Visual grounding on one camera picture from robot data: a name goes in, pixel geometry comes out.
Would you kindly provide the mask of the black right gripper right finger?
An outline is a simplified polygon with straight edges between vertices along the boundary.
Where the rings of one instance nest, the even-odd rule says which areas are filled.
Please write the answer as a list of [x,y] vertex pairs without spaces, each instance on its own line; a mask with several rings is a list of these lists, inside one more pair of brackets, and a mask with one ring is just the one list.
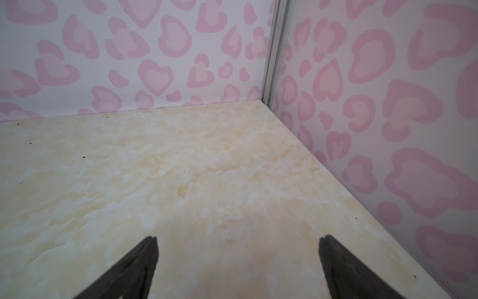
[[404,299],[332,235],[320,238],[318,254],[332,299]]

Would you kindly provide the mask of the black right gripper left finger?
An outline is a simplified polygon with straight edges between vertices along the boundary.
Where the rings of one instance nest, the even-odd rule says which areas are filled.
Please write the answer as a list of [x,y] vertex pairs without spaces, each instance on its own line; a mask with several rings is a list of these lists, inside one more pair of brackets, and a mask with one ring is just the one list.
[[156,237],[146,237],[77,299],[146,299],[159,259]]

